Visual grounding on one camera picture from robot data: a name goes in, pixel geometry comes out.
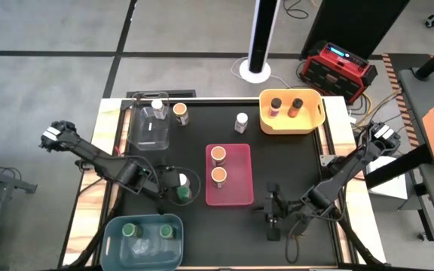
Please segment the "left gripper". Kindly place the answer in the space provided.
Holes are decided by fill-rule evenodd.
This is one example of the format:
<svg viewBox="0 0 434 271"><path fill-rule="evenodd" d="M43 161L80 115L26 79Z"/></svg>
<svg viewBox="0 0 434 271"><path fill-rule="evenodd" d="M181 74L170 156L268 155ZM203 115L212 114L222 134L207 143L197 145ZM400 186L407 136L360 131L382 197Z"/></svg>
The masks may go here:
<svg viewBox="0 0 434 271"><path fill-rule="evenodd" d="M185 192L185 186L179 186L179 177L187 177L185 173L178 172L170 166L158 166L155 168L157 180L157 195L163 196L165 193L175 190L177 192Z"/></svg>

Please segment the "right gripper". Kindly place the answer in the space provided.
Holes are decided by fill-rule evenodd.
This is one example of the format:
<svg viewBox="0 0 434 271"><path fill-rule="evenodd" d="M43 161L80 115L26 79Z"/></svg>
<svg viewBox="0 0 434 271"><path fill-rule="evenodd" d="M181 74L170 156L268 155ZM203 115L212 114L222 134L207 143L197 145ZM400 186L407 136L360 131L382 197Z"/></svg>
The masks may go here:
<svg viewBox="0 0 434 271"><path fill-rule="evenodd" d="M283 224L307 225L307 216L304 213L302 201L289 201L280 197L280 186L274 182L268 182L266 188L269 197L266 197L260 205L254 206L252 210L264 215L264 220L269 224L266 232L268 241L279 242L281 238L279 222Z"/></svg>

